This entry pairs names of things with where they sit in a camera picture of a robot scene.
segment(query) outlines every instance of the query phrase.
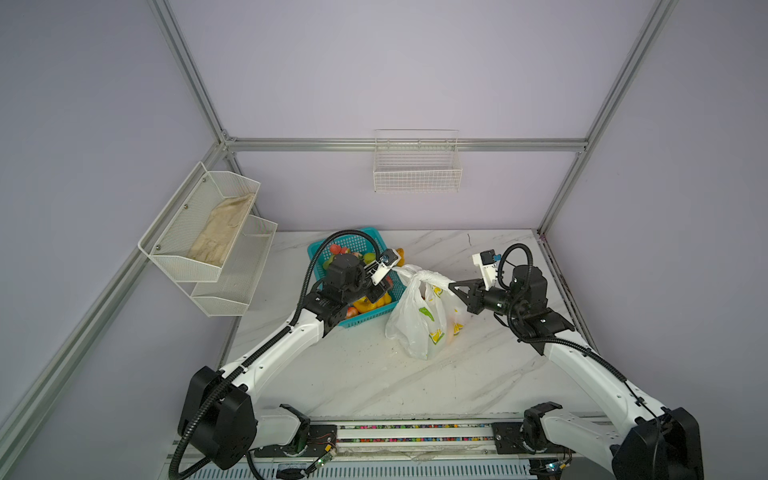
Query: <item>white marble surface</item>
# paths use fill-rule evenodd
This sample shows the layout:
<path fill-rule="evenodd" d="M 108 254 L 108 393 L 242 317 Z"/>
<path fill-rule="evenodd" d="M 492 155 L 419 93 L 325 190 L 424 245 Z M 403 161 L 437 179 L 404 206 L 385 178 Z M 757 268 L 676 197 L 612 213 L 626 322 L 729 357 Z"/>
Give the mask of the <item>white marble surface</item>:
<path fill-rule="evenodd" d="M 298 301 L 307 246 L 329 232 L 278 233 L 230 361 L 283 322 Z M 471 255 L 526 243 L 549 282 L 549 306 L 570 319 L 541 249 L 530 230 L 400 230 L 381 232 L 402 247 L 406 262 L 453 280 L 479 278 Z M 516 250 L 510 261 L 524 263 Z M 502 418 L 555 401 L 577 414 L 599 408 L 557 366 L 539 356 L 484 312 L 472 316 L 456 340 L 434 359 L 412 359 L 384 337 L 389 315 L 352 328 L 335 328 L 267 386 L 260 405 L 289 403 L 313 419 Z"/>

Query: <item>plastic basket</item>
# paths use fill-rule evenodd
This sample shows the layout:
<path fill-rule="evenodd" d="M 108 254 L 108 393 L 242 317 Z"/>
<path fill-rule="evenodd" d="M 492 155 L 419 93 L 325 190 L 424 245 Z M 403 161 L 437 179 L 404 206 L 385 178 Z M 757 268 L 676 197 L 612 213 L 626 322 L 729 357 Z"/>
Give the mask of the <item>plastic basket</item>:
<path fill-rule="evenodd" d="M 384 243 L 384 240 L 382 240 L 382 236 L 377 229 L 373 227 L 365 227 L 361 228 L 360 231 L 370 235 L 379 245 L 379 249 L 381 249 L 382 252 L 386 250 L 386 244 Z M 323 241 L 325 241 L 325 239 L 313 243 L 306 249 L 306 252 L 310 255 L 310 259 L 315 256 L 317 249 L 320 248 L 320 244 L 323 243 Z M 374 253 L 371 243 L 358 235 L 344 235 L 343 237 L 335 239 L 333 242 L 341 247 L 348 247 L 352 252 L 360 252 L 363 254 Z M 325 251 L 323 251 L 317 259 L 317 264 L 315 265 L 315 280 L 320 280 L 326 275 L 326 271 L 323 269 L 323 262 L 330 257 L 331 253 L 328 250 L 328 247 L 326 247 Z M 392 296 L 392 302 L 389 305 L 382 306 L 371 312 L 360 313 L 358 316 L 354 316 L 351 319 L 342 320 L 339 325 L 345 328 L 350 328 L 351 326 L 359 325 L 367 320 L 391 312 L 392 309 L 395 308 L 395 305 L 397 305 L 403 292 L 406 291 L 406 286 L 402 284 L 397 273 L 390 272 L 389 278 L 392 279 L 393 283 L 392 289 L 389 291 L 389 295 Z"/>

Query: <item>white wire basket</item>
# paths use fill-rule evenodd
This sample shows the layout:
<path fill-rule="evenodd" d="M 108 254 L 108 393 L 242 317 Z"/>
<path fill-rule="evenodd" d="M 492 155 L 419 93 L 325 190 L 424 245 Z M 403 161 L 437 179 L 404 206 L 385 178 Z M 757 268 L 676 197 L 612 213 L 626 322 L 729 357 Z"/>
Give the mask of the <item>white wire basket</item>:
<path fill-rule="evenodd" d="M 234 242 L 223 255 L 222 265 L 188 258 L 195 240 L 205 228 L 211 211 L 227 198 L 253 194 L 247 211 L 253 208 L 259 182 L 228 171 L 205 170 L 192 192 L 149 252 L 144 252 L 174 282 L 216 282 L 230 258 Z M 237 226 L 236 239 L 245 224 Z"/>
<path fill-rule="evenodd" d="M 139 250 L 206 315 L 240 316 L 248 310 L 256 292 L 277 223 L 244 214 L 237 225 L 227 226 L 234 229 L 234 235 L 220 255 L 220 265 L 187 257 L 215 207 L 227 198 L 253 194 L 248 204 L 242 206 L 250 212 L 260 185 L 255 180 L 229 171 L 208 171 L 202 164 L 198 164 L 190 176 L 201 171 L 200 179 L 165 230 L 157 236 L 155 220 L 139 240 Z"/>
<path fill-rule="evenodd" d="M 264 270 L 277 223 L 248 215 L 230 259 L 216 283 L 198 283 L 190 298 L 208 316 L 239 316 L 248 311 Z"/>
<path fill-rule="evenodd" d="M 373 189 L 380 193 L 458 192 L 457 130 L 377 130 Z"/>

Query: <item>black mount plate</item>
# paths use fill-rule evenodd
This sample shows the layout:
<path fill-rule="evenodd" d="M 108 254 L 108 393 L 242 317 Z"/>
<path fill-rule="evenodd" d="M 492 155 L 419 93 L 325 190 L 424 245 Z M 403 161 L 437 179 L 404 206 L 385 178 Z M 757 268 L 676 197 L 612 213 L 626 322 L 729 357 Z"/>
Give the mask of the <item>black mount plate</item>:
<path fill-rule="evenodd" d="M 493 441 L 496 444 L 496 453 L 499 455 L 531 453 L 521 445 L 518 445 L 520 442 L 520 427 L 522 425 L 523 422 L 497 422 L 491 424 Z M 550 442 L 542 453 L 561 455 L 565 453 L 565 447 Z"/>
<path fill-rule="evenodd" d="M 260 449 L 253 450 L 253 456 L 256 458 L 317 458 L 324 455 L 328 442 L 336 443 L 335 425 L 311 425 L 310 434 L 306 441 L 306 448 L 298 456 L 288 456 L 280 445 L 269 445 Z"/>

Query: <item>white plastic bag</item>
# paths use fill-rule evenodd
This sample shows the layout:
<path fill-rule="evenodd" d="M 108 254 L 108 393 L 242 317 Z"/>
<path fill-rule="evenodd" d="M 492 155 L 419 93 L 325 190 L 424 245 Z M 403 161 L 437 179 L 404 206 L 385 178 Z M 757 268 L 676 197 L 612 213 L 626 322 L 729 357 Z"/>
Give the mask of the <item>white plastic bag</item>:
<path fill-rule="evenodd" d="M 406 285 L 406 291 L 389 316 L 384 334 L 388 339 L 399 340 L 414 358 L 433 358 L 464 327 L 469 316 L 467 308 L 448 290 L 451 279 L 447 276 L 416 265 L 394 270 Z"/>

